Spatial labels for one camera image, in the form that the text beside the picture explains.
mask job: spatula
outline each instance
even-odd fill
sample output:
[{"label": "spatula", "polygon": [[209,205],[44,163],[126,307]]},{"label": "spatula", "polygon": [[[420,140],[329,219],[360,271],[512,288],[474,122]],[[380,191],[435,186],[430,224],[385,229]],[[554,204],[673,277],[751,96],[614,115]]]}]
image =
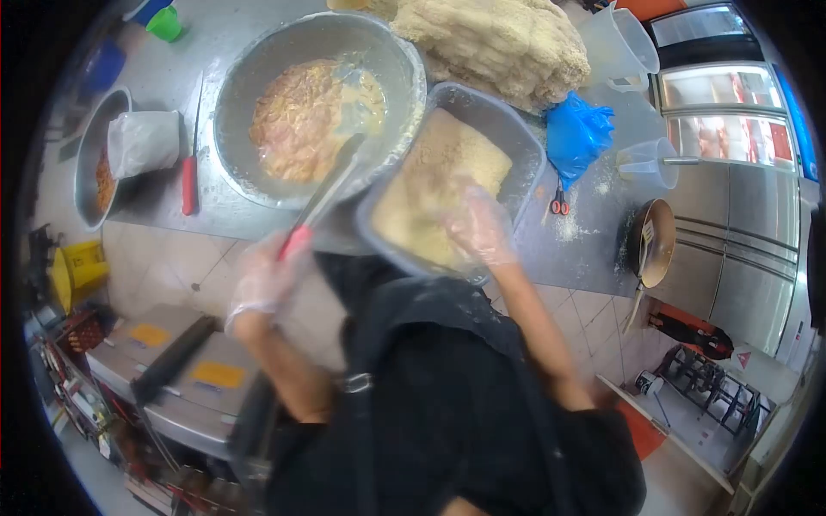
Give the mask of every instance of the spatula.
[{"label": "spatula", "polygon": [[364,133],[356,133],[350,136],[349,140],[344,142],[344,145],[339,149],[339,153],[335,156],[335,164],[333,168],[327,173],[325,178],[318,185],[316,193],[298,214],[298,219],[293,225],[290,232],[287,234],[287,239],[284,240],[284,245],[278,251],[278,259],[283,260],[291,244],[299,240],[312,238],[312,226],[323,217],[327,211],[334,205],[334,200],[341,195],[344,187],[355,169],[356,162],[353,161],[353,156],[358,151],[358,148],[364,142]]},{"label": "spatula", "polygon": [[637,317],[639,303],[643,300],[643,290],[645,289],[645,285],[643,285],[643,270],[645,269],[645,262],[648,260],[648,247],[652,240],[654,240],[654,223],[652,220],[648,220],[643,225],[643,249],[639,256],[639,284],[637,285],[637,292],[634,294],[634,308],[631,310],[628,320],[625,321],[625,327],[622,330],[623,335],[627,334],[628,330],[631,329],[631,324],[634,322],[634,318]]}]

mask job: scissors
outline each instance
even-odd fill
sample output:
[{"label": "scissors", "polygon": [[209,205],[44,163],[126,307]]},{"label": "scissors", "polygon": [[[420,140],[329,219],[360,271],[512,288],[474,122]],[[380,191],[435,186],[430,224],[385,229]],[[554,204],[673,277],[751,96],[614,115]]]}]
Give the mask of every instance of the scissors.
[{"label": "scissors", "polygon": [[551,213],[554,215],[567,215],[571,207],[565,202],[565,192],[563,192],[563,181],[557,182],[557,195],[551,201]]}]

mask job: steel worktop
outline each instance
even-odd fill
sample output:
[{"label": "steel worktop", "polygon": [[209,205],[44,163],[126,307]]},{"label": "steel worktop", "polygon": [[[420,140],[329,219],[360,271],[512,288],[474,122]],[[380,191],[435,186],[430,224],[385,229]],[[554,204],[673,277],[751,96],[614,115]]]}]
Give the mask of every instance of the steel worktop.
[{"label": "steel worktop", "polygon": [[[246,240],[289,228],[297,211],[260,206],[236,193],[221,176],[221,161],[209,144],[216,99],[230,66],[261,35],[326,10],[324,0],[176,0],[174,6],[185,32],[173,43],[161,41],[134,24],[127,24],[121,31],[117,41],[126,52],[126,64],[116,86],[130,89],[136,110],[181,111],[183,124],[189,129],[195,119],[195,113],[188,110],[189,101],[203,70],[197,128],[201,147],[197,153],[199,210],[192,216],[181,213],[182,174],[177,169],[164,170],[140,178],[134,195],[110,219]],[[182,141],[182,152],[187,148],[187,142]],[[348,216],[329,217],[328,225],[317,231],[317,247],[340,253],[369,253],[360,240],[352,238],[351,220]]]},{"label": "steel worktop", "polygon": [[640,93],[604,84],[577,93],[591,105],[614,109],[614,143],[566,192],[568,215],[545,215],[557,188],[556,171],[548,165],[516,228],[516,245],[533,282],[631,297],[638,282],[626,266],[631,220],[645,202],[667,190],[620,179],[616,153],[666,136],[666,123]]},{"label": "steel worktop", "polygon": [[[183,124],[191,128],[195,113],[188,107],[203,71],[202,116],[197,128],[201,142],[197,156],[200,210],[189,217],[181,213],[181,173],[172,169],[141,177],[133,195],[117,213],[110,214],[110,219],[247,240],[290,227],[295,211],[257,205],[236,193],[221,176],[221,161],[209,145],[213,115],[221,82],[244,49],[284,23],[325,10],[324,0],[176,0],[174,5],[185,32],[171,44],[146,33],[141,26],[118,26],[115,37],[126,52],[126,64],[116,86],[130,89],[135,109],[179,110]],[[580,94],[591,104],[614,109],[614,145],[567,193],[570,215],[548,214],[543,225],[557,182],[553,167],[548,166],[537,191],[542,195],[531,199],[516,229],[516,241],[535,282],[632,296],[636,280],[622,263],[625,231],[634,210],[664,191],[620,180],[613,163],[617,149],[666,135],[665,122],[639,93],[620,93],[599,85],[583,88]],[[534,118],[532,124],[535,132],[544,136],[541,119]],[[182,152],[187,147],[182,140]],[[316,232],[317,249],[372,252],[354,233],[352,215],[357,202],[355,198],[327,217]]]}]

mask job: green plastic cup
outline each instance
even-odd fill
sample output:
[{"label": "green plastic cup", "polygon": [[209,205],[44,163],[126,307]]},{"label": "green plastic cup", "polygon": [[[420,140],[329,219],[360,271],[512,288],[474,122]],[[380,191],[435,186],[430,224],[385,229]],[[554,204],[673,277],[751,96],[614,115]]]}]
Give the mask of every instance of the green plastic cup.
[{"label": "green plastic cup", "polygon": [[181,34],[178,11],[172,6],[164,7],[146,24],[146,30],[164,41],[174,41]]}]

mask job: clear plastic glove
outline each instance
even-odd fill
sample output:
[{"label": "clear plastic glove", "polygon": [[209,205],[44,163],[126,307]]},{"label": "clear plastic glove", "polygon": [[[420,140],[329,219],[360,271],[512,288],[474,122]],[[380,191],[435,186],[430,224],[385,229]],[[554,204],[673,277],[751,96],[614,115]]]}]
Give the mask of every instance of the clear plastic glove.
[{"label": "clear plastic glove", "polygon": [[458,206],[439,215],[448,236],[488,267],[518,262],[505,207],[469,176],[457,176],[455,182]]},{"label": "clear plastic glove", "polygon": [[233,334],[235,319],[247,311],[264,314],[272,327],[285,310],[306,265],[312,260],[309,233],[297,231],[282,260],[278,259],[285,233],[273,233],[249,246],[237,268],[238,283],[230,301],[224,331]]}]

